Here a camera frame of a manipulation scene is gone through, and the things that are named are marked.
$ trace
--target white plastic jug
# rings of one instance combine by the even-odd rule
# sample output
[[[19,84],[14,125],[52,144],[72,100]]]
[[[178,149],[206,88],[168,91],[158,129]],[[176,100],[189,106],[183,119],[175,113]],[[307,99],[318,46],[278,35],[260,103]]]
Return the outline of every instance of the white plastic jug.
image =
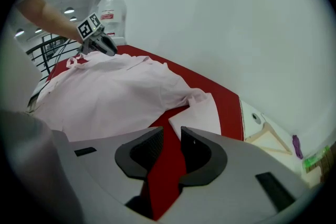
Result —
[[[101,0],[98,7],[105,33],[111,37],[125,36],[126,4],[124,0]]]

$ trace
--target ceiling light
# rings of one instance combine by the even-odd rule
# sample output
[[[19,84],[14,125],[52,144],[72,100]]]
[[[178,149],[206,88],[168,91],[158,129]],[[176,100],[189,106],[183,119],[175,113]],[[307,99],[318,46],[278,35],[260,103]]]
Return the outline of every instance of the ceiling light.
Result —
[[[73,13],[75,10],[71,7],[68,7],[64,13]]]
[[[18,37],[18,36],[22,35],[24,32],[25,31],[22,28],[20,28],[20,29],[18,29],[18,31],[16,31],[15,36]]]

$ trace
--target red table surface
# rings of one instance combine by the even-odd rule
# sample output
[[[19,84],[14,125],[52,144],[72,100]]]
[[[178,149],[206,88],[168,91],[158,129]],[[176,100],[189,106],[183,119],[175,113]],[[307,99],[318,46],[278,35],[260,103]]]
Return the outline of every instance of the red table surface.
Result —
[[[124,45],[118,46],[118,54],[149,56],[160,63],[166,62],[169,69],[179,74],[191,88],[200,88],[204,92],[212,94],[218,110],[221,135],[243,140],[243,123],[238,95],[194,71],[147,51]],[[55,72],[54,77],[67,70],[66,61],[61,61],[53,69],[52,73]],[[78,62],[84,63],[86,61],[80,59]],[[186,174],[184,157],[180,150],[180,140],[168,122],[170,117],[186,108],[187,106],[184,106],[166,111],[151,125],[151,127],[163,126],[164,128],[162,153],[148,174],[149,194],[154,220],[158,220],[179,197],[178,180],[182,175]]]

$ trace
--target metal railing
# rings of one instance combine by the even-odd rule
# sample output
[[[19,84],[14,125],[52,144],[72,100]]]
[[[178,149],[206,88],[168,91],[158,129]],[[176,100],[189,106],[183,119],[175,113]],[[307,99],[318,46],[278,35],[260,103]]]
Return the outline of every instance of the metal railing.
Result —
[[[46,42],[43,42],[43,43],[35,46],[34,48],[26,51],[27,55],[32,56],[31,60],[34,63],[35,63],[35,61],[37,59],[40,60],[41,57],[42,57],[42,61],[39,62],[36,66],[39,67],[41,65],[44,65],[45,69],[40,70],[40,71],[41,72],[47,71],[48,75],[45,76],[45,77],[43,77],[43,78],[41,78],[40,81],[46,79],[49,76],[49,74],[52,72],[52,68],[57,64],[57,62],[55,62],[54,64],[49,65],[49,62],[50,62],[51,59],[54,59],[54,58],[56,58],[56,57],[58,57],[60,55],[63,55],[63,54],[66,54],[68,52],[71,52],[71,51],[74,51],[74,50],[78,49],[78,48],[75,48],[75,49],[70,49],[70,50],[63,50],[59,54],[57,54],[56,52],[57,52],[58,49],[66,46],[68,44],[72,44],[72,43],[76,42],[75,40],[73,40],[73,41],[69,41],[69,42],[66,43],[67,40],[68,39],[65,38],[65,37],[55,37],[55,38],[52,38],[52,39],[50,39],[50,40],[48,40]],[[51,44],[53,45],[52,48],[47,50],[46,47],[47,46],[50,47]],[[38,56],[36,56],[36,57],[34,57],[34,52],[36,52],[38,50],[41,51],[41,54],[38,55]]]

